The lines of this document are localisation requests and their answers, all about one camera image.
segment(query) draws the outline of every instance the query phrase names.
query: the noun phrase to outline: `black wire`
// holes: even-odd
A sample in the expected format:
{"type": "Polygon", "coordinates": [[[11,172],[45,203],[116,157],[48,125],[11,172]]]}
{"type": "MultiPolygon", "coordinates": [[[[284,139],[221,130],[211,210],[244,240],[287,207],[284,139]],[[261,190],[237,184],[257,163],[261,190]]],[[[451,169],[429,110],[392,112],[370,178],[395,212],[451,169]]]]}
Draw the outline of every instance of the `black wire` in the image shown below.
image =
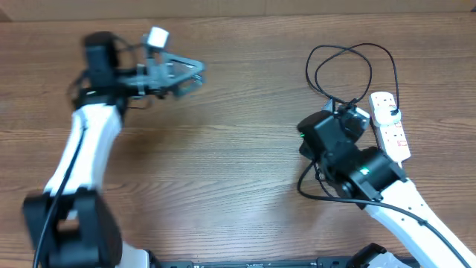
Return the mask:
{"type": "Polygon", "coordinates": [[[358,103],[359,101],[362,100],[362,98],[365,97],[365,95],[367,94],[369,88],[370,88],[370,84],[372,83],[372,65],[370,64],[370,61],[363,55],[361,54],[360,52],[354,50],[353,48],[356,48],[356,47],[359,47],[359,46],[362,46],[362,45],[372,45],[372,46],[375,46],[377,48],[380,48],[382,50],[384,50],[388,56],[390,57],[390,61],[392,62],[392,66],[393,66],[393,75],[395,76],[395,88],[396,88],[396,108],[394,111],[392,111],[392,114],[396,114],[398,111],[399,111],[399,108],[400,108],[400,98],[399,98],[399,80],[398,80],[398,76],[397,76],[397,73],[396,73],[396,64],[395,64],[395,60],[393,59],[393,56],[392,54],[389,52],[389,50],[387,50],[386,48],[380,46],[380,45],[377,45],[377,44],[373,44],[373,43],[362,43],[362,44],[358,44],[358,45],[353,45],[349,48],[346,48],[346,47],[343,47],[343,46],[340,46],[340,45],[318,45],[317,47],[315,47],[314,49],[312,49],[311,53],[309,54],[308,58],[307,58],[307,62],[306,62],[306,80],[307,80],[307,83],[313,88],[315,89],[316,91],[322,93],[323,95],[325,95],[326,97],[330,98],[330,99],[334,99],[340,103],[344,103],[344,104],[356,104],[358,103]],[[308,68],[309,68],[309,61],[311,60],[311,57],[312,57],[312,54],[314,53],[314,51],[316,51],[317,49],[319,48],[340,48],[342,49],[342,51],[339,51],[338,53],[332,55],[331,57],[327,58],[326,60],[324,60],[319,66],[318,68],[315,70],[315,75],[314,75],[314,80],[315,80],[315,85],[312,84],[312,81],[310,80],[309,78],[309,72],[308,72],[308,68]],[[322,88],[321,88],[321,85],[319,85],[319,82],[318,82],[318,71],[319,69],[325,64],[327,63],[328,61],[332,60],[333,58],[343,54],[344,52],[352,52],[354,54],[357,54],[359,55],[362,59],[364,59],[367,64],[369,65],[369,70],[370,70],[370,74],[369,74],[369,82],[367,84],[367,87],[365,88],[365,91],[364,91],[364,94],[362,94],[362,96],[358,99],[353,99],[349,102],[346,102],[345,100],[342,100],[340,98],[337,98],[337,97],[334,97],[332,96],[331,94],[328,94],[327,92],[325,92],[322,88]]]}
{"type": "Polygon", "coordinates": [[[71,172],[73,171],[74,163],[76,162],[77,156],[80,153],[81,145],[83,144],[86,129],[87,129],[86,122],[83,121],[82,127],[81,127],[80,141],[76,147],[76,151],[74,152],[73,158],[71,159],[71,163],[69,163],[68,169],[65,172],[65,176],[62,179],[61,185],[59,185],[57,194],[55,194],[53,198],[53,202],[51,203],[50,209],[48,210],[48,213],[46,215],[45,224],[43,225],[42,233],[39,236],[38,246],[35,251],[35,257],[33,259],[33,268],[37,268],[39,266],[39,257],[41,255],[43,243],[45,242],[46,231],[48,227],[50,226],[51,221],[56,216],[57,206],[59,202],[58,200],[60,199],[63,191],[65,190],[66,184],[68,183],[69,177],[71,176],[71,172]]]}
{"type": "Polygon", "coordinates": [[[132,58],[132,61],[134,63],[134,67],[133,68],[136,68],[137,64],[139,63],[138,59],[137,59],[137,55],[134,53],[134,50],[136,48],[139,48],[140,46],[137,46],[137,45],[131,45],[129,42],[127,42],[127,40],[125,40],[124,38],[118,36],[118,35],[115,35],[115,39],[117,39],[119,42],[122,42],[126,48],[125,50],[126,51],[129,51],[131,53],[131,58],[132,58]]]}
{"type": "Polygon", "coordinates": [[[324,191],[324,193],[326,193],[328,197],[334,197],[333,195],[330,194],[330,192],[328,192],[328,190],[326,189],[326,187],[322,183],[322,179],[319,177],[319,175],[321,174],[321,169],[318,168],[317,163],[314,163],[314,170],[315,170],[315,179],[321,185],[321,188],[324,191]]]}
{"type": "MultiPolygon", "coordinates": [[[[466,268],[471,268],[469,264],[466,262],[466,260],[461,256],[461,254],[451,245],[451,243],[446,240],[446,238],[436,229],[434,228],[428,221],[422,219],[421,217],[416,216],[415,214],[406,211],[405,209],[396,207],[394,205],[388,205],[382,202],[375,202],[375,201],[367,201],[367,200],[357,200],[357,199],[347,199],[347,198],[340,198],[340,197],[320,197],[320,196],[315,196],[311,194],[304,193],[301,190],[301,185],[303,183],[304,177],[308,174],[309,170],[312,168],[312,166],[315,164],[315,160],[313,160],[309,166],[304,169],[303,173],[300,175],[299,180],[297,181],[297,192],[299,192],[300,195],[302,195],[305,198],[309,198],[311,200],[320,200],[320,201],[330,201],[330,202],[342,202],[342,203],[349,203],[349,204],[362,204],[362,205],[375,205],[383,208],[388,208],[394,211],[397,211],[399,213],[402,213],[406,216],[409,216],[410,218],[415,219],[418,224],[421,226],[425,226],[428,228],[430,231],[432,231],[441,241],[449,248],[451,252],[456,256],[456,258],[463,264],[464,267],[466,268]]],[[[327,170],[327,166],[323,163],[321,163],[321,170],[324,172],[325,176],[330,176],[329,171],[327,170]]]]}

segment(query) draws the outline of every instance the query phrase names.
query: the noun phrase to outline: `white power strip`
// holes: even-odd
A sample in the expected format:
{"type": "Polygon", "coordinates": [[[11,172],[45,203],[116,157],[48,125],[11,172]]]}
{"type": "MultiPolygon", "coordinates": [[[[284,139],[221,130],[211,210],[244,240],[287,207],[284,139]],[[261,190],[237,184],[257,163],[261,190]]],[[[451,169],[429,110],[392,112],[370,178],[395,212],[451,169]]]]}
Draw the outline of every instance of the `white power strip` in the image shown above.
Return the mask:
{"type": "MultiPolygon", "coordinates": [[[[372,93],[369,97],[369,104],[373,122],[376,122],[376,118],[378,119],[381,115],[380,113],[390,112],[390,110],[382,109],[382,107],[396,108],[395,98],[389,92],[372,93]]],[[[392,124],[381,125],[380,127],[377,127],[378,124],[374,125],[380,149],[399,164],[410,158],[410,148],[400,119],[392,124]]]]}

